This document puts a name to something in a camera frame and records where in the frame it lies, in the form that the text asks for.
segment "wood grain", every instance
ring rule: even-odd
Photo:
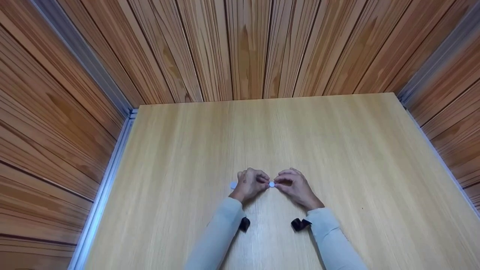
[[[480,109],[480,78],[426,122],[422,130],[432,140],[478,109]]]
[[[67,269],[74,250],[74,246],[0,237],[0,268]]]
[[[480,267],[477,215],[394,94],[370,94],[141,106],[86,269],[181,269],[249,166],[300,169],[370,269]],[[321,267],[278,190],[245,210],[225,269]]]
[[[0,234],[77,243],[92,203],[0,163]]]
[[[465,193],[472,200],[473,206],[480,211],[480,184],[465,189]]]
[[[0,24],[113,137],[119,135],[123,117],[29,2],[0,5]]]
[[[455,0],[413,0],[383,43],[354,94],[381,93]]]
[[[315,94],[352,94],[410,2],[411,0],[368,1],[324,92]]]
[[[232,100],[224,2],[182,0],[177,4],[204,101]]]
[[[456,178],[480,170],[480,109],[447,128],[431,142]],[[473,183],[464,181],[461,182],[463,186]]]
[[[1,160],[93,198],[115,139],[0,28]]]
[[[234,99],[262,98],[271,4],[226,1]]]
[[[174,101],[203,101],[175,1],[129,0],[129,3]]]
[[[137,90],[137,86],[131,79],[131,76],[134,74],[129,74],[124,68],[125,64],[122,62],[124,59],[117,57],[116,51],[103,36],[82,2],[80,0],[58,0],[58,3],[132,106],[138,108],[141,104],[145,104],[144,99]]]
[[[480,78],[480,30],[405,105],[423,126]]]
[[[312,28],[294,97],[323,93],[366,0],[324,0]]]
[[[147,104],[174,99],[126,0],[81,0]]]
[[[398,94],[476,2],[477,0],[455,0],[443,18],[422,41],[405,65],[397,72],[390,85],[385,89],[385,92]]]
[[[264,98],[292,97],[319,4],[319,0],[274,1]]]

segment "hand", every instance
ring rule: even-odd
[[[236,199],[243,204],[255,197],[259,192],[267,190],[270,177],[262,170],[248,168],[237,173],[239,180],[237,187],[229,197]]]
[[[288,170],[279,172],[274,182],[278,190],[285,193],[294,202],[303,205],[307,211],[325,207],[313,193],[305,176],[297,169],[290,167]]]

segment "light wood tabletop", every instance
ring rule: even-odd
[[[88,269],[181,269],[230,182],[295,167],[371,269],[480,269],[480,220],[394,94],[141,106]],[[320,269],[270,188],[225,269]]]

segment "long sleeve shirt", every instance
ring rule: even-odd
[[[243,217],[245,213],[242,210],[242,204],[227,197],[193,248],[185,269],[218,269]],[[330,209],[318,208],[308,211],[305,219],[312,223],[311,230],[326,270],[367,269],[343,235]]]

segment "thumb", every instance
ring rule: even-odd
[[[290,195],[291,193],[291,189],[292,187],[291,186],[287,186],[287,185],[284,185],[284,184],[275,184],[275,187],[280,190],[281,192],[285,193],[285,194],[288,194]]]

